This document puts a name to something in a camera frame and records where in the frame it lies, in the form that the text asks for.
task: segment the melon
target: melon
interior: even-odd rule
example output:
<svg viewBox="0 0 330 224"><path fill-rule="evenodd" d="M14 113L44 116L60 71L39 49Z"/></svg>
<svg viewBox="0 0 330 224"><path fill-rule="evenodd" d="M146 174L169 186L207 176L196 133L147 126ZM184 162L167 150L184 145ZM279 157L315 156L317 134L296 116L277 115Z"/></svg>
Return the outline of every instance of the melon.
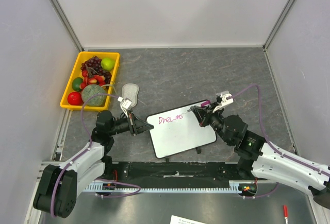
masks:
<svg viewBox="0 0 330 224"><path fill-rule="evenodd" d="M81 93L81 97L83 102L86 102L90 97L92 97L95 94L105 94L105 90L103 87L96 85L96 84L91 84L87 85L84 90ZM92 98L90 101L88 101L87 105L91 107L100 107L103 106L105 103L105 99L107 98L106 95L100 95L97 97Z"/></svg>

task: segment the grapes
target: grapes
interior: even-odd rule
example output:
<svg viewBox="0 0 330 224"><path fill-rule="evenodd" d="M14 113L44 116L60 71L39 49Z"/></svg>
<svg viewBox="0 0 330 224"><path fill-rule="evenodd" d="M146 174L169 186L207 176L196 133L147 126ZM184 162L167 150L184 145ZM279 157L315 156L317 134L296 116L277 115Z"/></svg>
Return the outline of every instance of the grapes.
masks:
<svg viewBox="0 0 330 224"><path fill-rule="evenodd" d="M100 75L104 76L104 81L106 84L110 84L111 81L111 73L107 70L104 70L101 67L102 59L98 58L97 56L93 56L92 58L88 59L86 62L81 64L81 70L88 70L89 74L92 75Z"/></svg>

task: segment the red pen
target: red pen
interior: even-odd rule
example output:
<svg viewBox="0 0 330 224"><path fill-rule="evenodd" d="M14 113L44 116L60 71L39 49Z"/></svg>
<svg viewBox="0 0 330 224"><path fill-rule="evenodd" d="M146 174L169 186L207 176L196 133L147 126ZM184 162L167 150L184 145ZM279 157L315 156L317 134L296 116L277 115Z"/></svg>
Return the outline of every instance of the red pen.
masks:
<svg viewBox="0 0 330 224"><path fill-rule="evenodd" d="M286 205L283 205L283 210L284 210L285 224L289 224L289 221L288 221L288 208L286 207Z"/></svg>

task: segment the handwritten text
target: handwritten text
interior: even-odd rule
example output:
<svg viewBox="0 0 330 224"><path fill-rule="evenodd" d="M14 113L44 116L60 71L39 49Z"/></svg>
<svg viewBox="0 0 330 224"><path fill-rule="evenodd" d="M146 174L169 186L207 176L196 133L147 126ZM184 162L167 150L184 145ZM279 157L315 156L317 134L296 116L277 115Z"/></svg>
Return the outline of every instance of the handwritten text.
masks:
<svg viewBox="0 0 330 224"><path fill-rule="evenodd" d="M158 117L158 124L164 124L165 122L166 123L170 123L170 122L173 122L175 120L178 120L178 119L182 119L183 116L180 114L180 115L176 115L175 117L167 117L167 118L163 118L163 117Z"/></svg>

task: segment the small whiteboard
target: small whiteboard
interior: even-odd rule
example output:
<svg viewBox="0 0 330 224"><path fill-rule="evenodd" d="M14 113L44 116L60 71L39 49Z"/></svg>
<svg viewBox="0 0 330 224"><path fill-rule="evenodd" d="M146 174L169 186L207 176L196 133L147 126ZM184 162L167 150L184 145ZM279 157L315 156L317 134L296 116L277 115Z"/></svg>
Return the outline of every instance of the small whiteboard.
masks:
<svg viewBox="0 0 330 224"><path fill-rule="evenodd" d="M200 127L190 107L200 106L204 101L175 108L148 116L146 121L154 128L150 130L151 140L157 158L164 158L217 140L210 126Z"/></svg>

